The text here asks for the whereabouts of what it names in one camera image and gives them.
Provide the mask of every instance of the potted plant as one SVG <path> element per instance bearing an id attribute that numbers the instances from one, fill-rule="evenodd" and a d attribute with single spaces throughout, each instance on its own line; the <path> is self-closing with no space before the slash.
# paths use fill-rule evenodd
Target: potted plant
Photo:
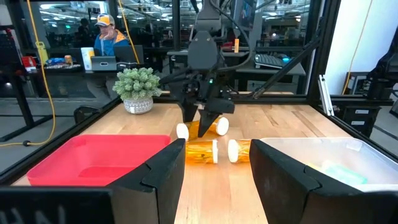
<path id="1" fill-rule="evenodd" d="M 113 90 L 123 100 L 125 109 L 132 114 L 150 111 L 154 105 L 152 96 L 160 96 L 159 77 L 153 75 L 153 69 L 124 69 L 118 72 L 119 80 Z"/>

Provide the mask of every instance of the wire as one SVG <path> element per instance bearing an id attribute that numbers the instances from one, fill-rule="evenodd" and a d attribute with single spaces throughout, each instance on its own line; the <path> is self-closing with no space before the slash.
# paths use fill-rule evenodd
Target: wire
<path id="1" fill-rule="evenodd" d="M 248 43 L 249 55 L 248 55 L 247 59 L 244 62 L 240 63 L 239 65 L 234 65 L 234 66 L 231 66 L 231 67 L 219 68 L 219 69 L 217 69 L 217 72 L 226 72 L 226 71 L 230 71 L 230 70 L 236 70 L 236 69 L 242 67 L 243 65 L 245 65 L 246 63 L 248 63 L 251 60 L 252 51 L 251 51 L 251 48 L 250 48 L 249 37 L 248 37 L 248 35 L 246 35 L 245 31 L 243 31 L 242 27 L 240 25 L 238 25 L 238 23 L 235 22 L 234 19 L 231 16 L 229 16 L 222 9 L 220 9 L 220 7 L 218 7 L 212 0 L 210 0 L 209 2 L 215 9 L 217 9 L 217 11 L 219 11 L 222 15 L 227 17 L 233 24 L 236 25 L 236 27 L 239 29 L 239 31 L 243 35 L 245 41 Z"/>
<path id="2" fill-rule="evenodd" d="M 30 7 L 30 0 L 27 0 L 27 7 L 28 7 L 28 10 L 29 10 L 30 19 L 32 21 L 33 33 L 35 34 L 35 39 L 36 39 L 36 46 L 39 46 L 39 38 L 37 37 L 35 21 L 33 20 L 32 8 Z M 20 146 L 20 145 L 23 145 L 23 146 L 39 146 L 39 145 L 42 145 L 42 144 L 45 144 L 45 143 L 49 142 L 51 140 L 52 136 L 54 135 L 55 125 L 56 125 L 56 123 L 55 123 L 55 108 L 54 108 L 54 103 L 52 101 L 52 97 L 51 97 L 51 94 L 50 94 L 49 86 L 47 85 L 47 78 L 46 78 L 45 72 L 44 72 L 44 61 L 42 60 L 42 54 L 41 54 L 40 50 L 38 50 L 38 52 L 39 52 L 39 59 L 40 59 L 40 62 L 41 62 L 40 64 L 41 64 L 42 75 L 43 75 L 43 80 L 44 80 L 44 87 L 45 87 L 45 90 L 47 91 L 47 94 L 49 96 L 49 102 L 50 102 L 51 110 L 52 110 L 52 121 L 53 122 L 52 122 L 52 129 L 51 129 L 50 136 L 45 141 L 42 141 L 42 142 L 29 142 L 29 141 L 14 142 L 14 143 L 2 144 L 2 145 L 0 145 L 0 147 Z"/>
<path id="3" fill-rule="evenodd" d="M 346 91 L 347 86 L 348 86 L 348 82 L 349 82 L 349 80 L 350 80 L 350 78 L 351 78 L 351 69 L 352 69 L 352 67 L 353 67 L 354 58 L 355 58 L 355 55 L 356 55 L 356 51 L 358 50 L 359 43 L 360 43 L 360 41 L 361 41 L 361 39 L 362 39 L 363 30 L 365 30 L 365 25 L 366 25 L 366 21 L 367 21 L 367 19 L 368 19 L 369 11 L 371 10 L 372 2 L 373 2 L 373 0 L 371 0 L 371 3 L 369 4 L 368 11 L 367 11 L 366 17 L 365 17 L 365 21 L 363 22 L 361 34 L 359 35 L 358 43 L 356 43 L 354 55 L 353 55 L 353 58 L 351 59 L 351 64 L 349 65 L 347 80 L 346 80 L 346 83 L 344 84 L 343 92 L 341 93 L 342 95 L 344 95 L 344 92 Z"/>
<path id="4" fill-rule="evenodd" d="M 127 36 L 129 37 L 130 44 L 131 44 L 131 47 L 132 47 L 132 51 L 134 52 L 134 56 L 136 57 L 137 63 L 140 64 L 140 63 L 139 63 L 139 59 L 138 59 L 138 55 L 137 55 L 137 52 L 136 52 L 136 48 L 134 47 L 134 44 L 132 43 L 132 39 L 131 39 L 131 37 L 130 37 L 130 31 L 129 31 L 129 28 L 128 28 L 128 26 L 127 26 L 126 16 L 124 16 L 124 11 L 123 11 L 123 7 L 122 7 L 122 2 L 121 2 L 120 0 L 118 0 L 118 1 L 119 1 L 119 7 L 120 7 L 120 9 L 121 9 L 121 11 L 122 11 L 124 26 L 126 27 L 126 30 L 127 30 Z"/>

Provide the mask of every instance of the red plastic bin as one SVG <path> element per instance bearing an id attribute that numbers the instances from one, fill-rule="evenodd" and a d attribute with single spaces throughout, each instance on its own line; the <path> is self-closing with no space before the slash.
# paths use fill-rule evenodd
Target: red plastic bin
<path id="1" fill-rule="evenodd" d="M 31 185 L 105 186 L 170 144 L 165 135 L 81 135 L 27 173 Z"/>

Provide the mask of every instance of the keyboard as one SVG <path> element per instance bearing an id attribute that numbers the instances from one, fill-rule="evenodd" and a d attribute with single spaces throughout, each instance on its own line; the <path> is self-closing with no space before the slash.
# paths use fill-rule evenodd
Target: keyboard
<path id="1" fill-rule="evenodd" d="M 282 59 L 266 54 L 256 54 L 254 56 L 254 63 L 256 64 L 256 68 L 259 68 L 261 66 L 282 68 L 285 65 Z"/>

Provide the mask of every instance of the white plastic bin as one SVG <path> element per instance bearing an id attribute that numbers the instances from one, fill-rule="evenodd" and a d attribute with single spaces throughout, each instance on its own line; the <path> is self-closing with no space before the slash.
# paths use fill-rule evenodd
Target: white plastic bin
<path id="1" fill-rule="evenodd" d="M 263 138 L 284 154 L 363 192 L 398 191 L 398 164 L 355 138 Z"/>

